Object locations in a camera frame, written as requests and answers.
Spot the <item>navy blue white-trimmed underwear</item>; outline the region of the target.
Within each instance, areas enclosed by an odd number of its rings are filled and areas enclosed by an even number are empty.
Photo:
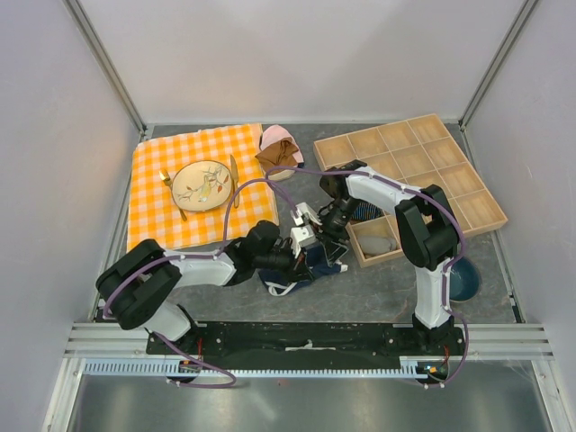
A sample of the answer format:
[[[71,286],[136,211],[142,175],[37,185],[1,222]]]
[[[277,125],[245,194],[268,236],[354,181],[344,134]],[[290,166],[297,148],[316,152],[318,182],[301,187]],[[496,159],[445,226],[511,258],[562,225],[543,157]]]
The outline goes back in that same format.
[[[348,265],[344,264],[341,260],[337,260],[333,265],[329,265],[322,246],[307,250],[306,265],[311,270],[311,279],[292,281],[281,272],[271,269],[259,270],[258,277],[269,294],[274,297],[283,297],[290,293],[295,293],[301,288],[310,286],[320,278],[341,274],[348,270]]]

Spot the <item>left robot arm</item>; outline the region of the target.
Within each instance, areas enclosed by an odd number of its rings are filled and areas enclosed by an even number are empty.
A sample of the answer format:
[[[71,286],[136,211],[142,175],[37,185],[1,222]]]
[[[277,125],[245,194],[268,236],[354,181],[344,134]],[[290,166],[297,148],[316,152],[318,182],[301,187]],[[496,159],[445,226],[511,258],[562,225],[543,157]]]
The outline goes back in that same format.
[[[163,336],[178,354],[190,353],[198,334],[184,309],[167,300],[175,288],[234,286],[261,269],[278,271],[292,282],[310,280],[305,248],[315,240],[309,225],[295,227],[288,238],[281,238],[279,227],[267,220],[222,250],[177,252],[154,239],[143,240],[98,277],[95,286],[105,299],[103,317],[116,320],[124,330],[145,329]]]

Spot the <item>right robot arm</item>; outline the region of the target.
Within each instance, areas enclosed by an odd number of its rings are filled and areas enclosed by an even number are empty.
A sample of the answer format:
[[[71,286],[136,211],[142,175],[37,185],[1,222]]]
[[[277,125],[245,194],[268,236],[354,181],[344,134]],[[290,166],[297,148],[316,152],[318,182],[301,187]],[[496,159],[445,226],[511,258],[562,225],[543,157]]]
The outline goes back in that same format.
[[[422,354],[435,353],[445,343],[443,330],[454,324],[449,279],[464,247],[463,231],[444,190],[436,184],[417,188],[399,183],[359,160],[324,172],[319,186],[332,198],[319,212],[319,239],[329,261],[342,255],[338,249],[349,240],[347,225],[359,203],[395,217],[400,248],[416,272],[412,343]]]

